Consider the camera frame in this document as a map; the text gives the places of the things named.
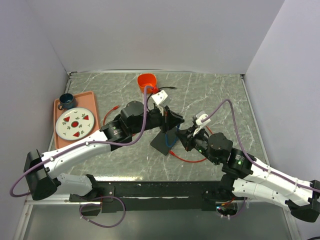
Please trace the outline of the black network switch box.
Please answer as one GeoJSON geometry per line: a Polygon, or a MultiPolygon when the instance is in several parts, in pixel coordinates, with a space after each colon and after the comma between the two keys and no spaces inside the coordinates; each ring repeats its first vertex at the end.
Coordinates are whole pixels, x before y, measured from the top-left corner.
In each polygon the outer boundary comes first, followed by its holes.
{"type": "Polygon", "coordinates": [[[150,142],[150,145],[163,155],[167,155],[172,147],[178,141],[176,136],[176,129],[171,129],[164,133],[160,131],[156,137],[150,142]]]}

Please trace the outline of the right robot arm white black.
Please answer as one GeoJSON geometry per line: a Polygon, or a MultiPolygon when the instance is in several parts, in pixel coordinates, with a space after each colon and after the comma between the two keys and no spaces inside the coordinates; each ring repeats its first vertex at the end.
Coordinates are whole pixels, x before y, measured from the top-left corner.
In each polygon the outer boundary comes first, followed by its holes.
{"type": "Polygon", "coordinates": [[[304,222],[320,216],[320,182],[287,175],[260,159],[234,148],[221,132],[208,135],[204,129],[178,130],[176,136],[186,151],[197,150],[214,165],[222,165],[224,175],[218,187],[223,199],[232,196],[271,203],[304,222]]]}

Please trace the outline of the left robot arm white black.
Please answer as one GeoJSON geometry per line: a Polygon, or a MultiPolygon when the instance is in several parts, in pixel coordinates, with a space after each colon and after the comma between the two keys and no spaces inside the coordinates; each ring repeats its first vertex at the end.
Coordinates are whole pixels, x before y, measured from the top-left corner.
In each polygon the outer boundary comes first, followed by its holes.
{"type": "Polygon", "coordinates": [[[55,151],[40,153],[37,149],[27,154],[24,173],[29,195],[40,201],[56,193],[83,196],[94,201],[99,188],[92,175],[69,175],[66,170],[87,159],[112,152],[136,143],[133,135],[160,128],[170,131],[184,122],[183,117],[168,106],[147,110],[143,103],[132,101],[120,111],[114,120],[106,123],[88,137],[55,151]]]}

